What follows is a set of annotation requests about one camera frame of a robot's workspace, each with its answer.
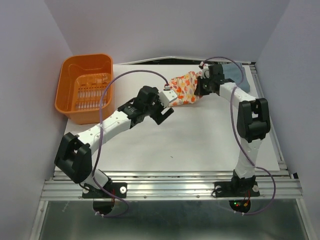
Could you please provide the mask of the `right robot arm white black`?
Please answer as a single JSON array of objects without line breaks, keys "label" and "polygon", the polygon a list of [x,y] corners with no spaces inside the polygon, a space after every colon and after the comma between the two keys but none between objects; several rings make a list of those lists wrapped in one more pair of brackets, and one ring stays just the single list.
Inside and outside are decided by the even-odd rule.
[{"label": "right robot arm white black", "polygon": [[194,94],[199,97],[209,94],[228,100],[231,114],[231,126],[235,140],[240,148],[238,161],[229,181],[214,183],[212,192],[215,198],[258,197],[255,169],[262,141],[271,130],[269,104],[265,98],[256,98],[244,90],[232,79],[226,78],[221,64],[200,64],[201,75],[197,77]]}]

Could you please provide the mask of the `floral orange skirt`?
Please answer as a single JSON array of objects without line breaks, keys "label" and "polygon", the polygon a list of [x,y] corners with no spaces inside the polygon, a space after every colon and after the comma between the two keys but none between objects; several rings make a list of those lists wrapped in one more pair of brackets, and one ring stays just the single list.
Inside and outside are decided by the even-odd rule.
[{"label": "floral orange skirt", "polygon": [[177,99],[169,104],[170,107],[194,104],[202,98],[201,96],[195,95],[198,77],[200,77],[201,74],[201,71],[189,71],[182,76],[174,77],[170,80],[169,85],[177,94]]}]

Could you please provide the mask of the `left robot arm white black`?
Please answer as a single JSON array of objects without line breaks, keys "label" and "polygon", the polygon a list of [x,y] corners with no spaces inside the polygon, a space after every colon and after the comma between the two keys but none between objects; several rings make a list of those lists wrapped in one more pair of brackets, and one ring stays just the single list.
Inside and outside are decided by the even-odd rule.
[{"label": "left robot arm white black", "polygon": [[132,129],[146,117],[160,125],[174,112],[169,105],[177,97],[170,87],[158,91],[156,87],[143,86],[136,97],[121,105],[101,123],[76,135],[66,133],[54,159],[55,166],[82,187],[83,198],[125,198],[126,183],[113,184],[111,178],[93,163],[93,154],[101,153],[103,144]]}]

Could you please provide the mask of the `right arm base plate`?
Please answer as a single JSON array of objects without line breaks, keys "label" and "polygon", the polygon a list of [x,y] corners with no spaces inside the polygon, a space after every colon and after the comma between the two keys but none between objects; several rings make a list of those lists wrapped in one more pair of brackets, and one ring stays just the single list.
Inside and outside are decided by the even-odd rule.
[{"label": "right arm base plate", "polygon": [[230,181],[217,181],[213,185],[211,196],[230,198],[229,205],[236,213],[247,214],[252,205],[251,198],[260,196],[255,176],[251,178],[233,176]]}]

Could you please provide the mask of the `orange plastic basket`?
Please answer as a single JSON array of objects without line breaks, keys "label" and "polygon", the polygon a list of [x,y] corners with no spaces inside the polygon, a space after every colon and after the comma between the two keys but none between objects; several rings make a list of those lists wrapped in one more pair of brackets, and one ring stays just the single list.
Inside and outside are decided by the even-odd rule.
[{"label": "orange plastic basket", "polygon": [[114,86],[100,103],[102,94],[114,77],[113,59],[103,53],[67,58],[60,70],[55,109],[77,125],[96,124],[99,110],[105,119],[115,111]]}]

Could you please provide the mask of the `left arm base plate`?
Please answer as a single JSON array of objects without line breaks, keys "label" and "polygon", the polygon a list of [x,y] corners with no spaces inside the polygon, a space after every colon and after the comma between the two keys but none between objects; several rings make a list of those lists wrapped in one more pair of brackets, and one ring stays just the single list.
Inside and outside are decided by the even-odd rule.
[{"label": "left arm base plate", "polygon": [[[95,188],[87,183],[79,184],[82,188],[82,198],[93,200],[92,208],[96,216],[102,218],[118,218],[129,211],[129,203],[125,200],[128,192],[126,182],[113,182],[109,180],[103,189]],[[124,210],[116,213],[116,200],[124,204]]]}]

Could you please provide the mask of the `folded light blue skirt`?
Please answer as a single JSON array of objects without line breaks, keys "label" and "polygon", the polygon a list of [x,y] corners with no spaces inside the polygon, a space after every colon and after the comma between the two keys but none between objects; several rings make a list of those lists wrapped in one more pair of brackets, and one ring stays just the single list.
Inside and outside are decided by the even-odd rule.
[{"label": "folded light blue skirt", "polygon": [[243,79],[240,69],[232,62],[222,64],[223,74],[226,79],[233,80],[239,88],[241,88],[244,92],[249,93],[251,87],[247,80],[245,68],[239,62],[237,62],[236,64],[241,68],[243,72]]}]

